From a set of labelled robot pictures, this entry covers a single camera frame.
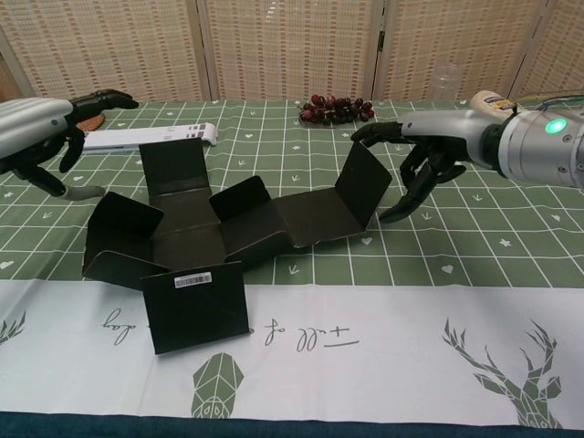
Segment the deer illustration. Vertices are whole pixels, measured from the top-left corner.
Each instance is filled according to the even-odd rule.
[[[10,328],[6,321],[2,323],[2,328],[0,328],[0,345],[4,344],[7,340],[13,338],[14,336],[18,336],[24,330],[23,326],[25,325],[26,319],[26,312],[23,313],[22,317],[20,318],[20,322],[14,321]]]
[[[244,379],[237,362],[227,353],[217,353],[193,375],[193,418],[229,418],[237,388]]]
[[[445,336],[443,336],[443,339],[476,369],[487,371],[494,376],[492,378],[480,373],[474,374],[485,389],[497,394],[503,394],[513,403],[519,424],[531,427],[560,429],[562,425],[554,418],[548,407],[548,400],[558,397],[562,391],[559,376],[549,378],[545,388],[539,388],[540,380],[544,377],[544,374],[551,370],[554,349],[558,342],[555,339],[550,339],[546,331],[536,324],[536,322],[531,322],[536,326],[536,329],[532,333],[528,332],[527,335],[544,350],[545,358],[541,367],[534,368],[532,360],[521,349],[527,361],[527,378],[521,387],[514,384],[497,368],[491,359],[487,346],[485,346],[485,353],[486,359],[489,362],[488,364],[480,363],[473,359],[465,349],[464,334],[466,330],[463,330],[460,336],[457,335],[455,329],[450,330],[448,319],[444,327]]]

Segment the red grapes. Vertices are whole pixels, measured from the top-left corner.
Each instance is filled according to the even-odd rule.
[[[299,118],[304,124],[340,125],[354,120],[368,121],[373,116],[373,105],[362,98],[351,100],[329,96],[325,99],[324,96],[313,94],[310,102],[302,105]]]

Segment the barcode label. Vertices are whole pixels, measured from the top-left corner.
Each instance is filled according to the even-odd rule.
[[[202,285],[204,283],[211,283],[213,278],[210,272],[202,272],[201,274],[192,274],[191,276],[178,276],[174,279],[174,288]]]

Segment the plastic cup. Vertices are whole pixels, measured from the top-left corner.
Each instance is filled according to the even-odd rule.
[[[428,99],[437,106],[453,107],[463,80],[462,69],[455,64],[437,66],[430,79]]]

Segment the woven room divider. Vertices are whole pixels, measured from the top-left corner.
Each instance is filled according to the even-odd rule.
[[[0,59],[0,102],[22,97],[8,66],[3,59]]]
[[[0,0],[0,27],[39,96],[425,99],[445,62],[461,98],[584,88],[582,0]]]
[[[584,1],[559,0],[519,97],[584,91]]]
[[[463,69],[460,97],[479,89],[505,95],[539,0],[390,1],[374,94],[425,99],[434,67]]]
[[[186,0],[0,1],[0,26],[35,93],[66,99],[104,88],[208,99],[192,14]]]
[[[205,45],[213,47],[220,98],[362,96],[378,0],[199,3],[208,15]]]

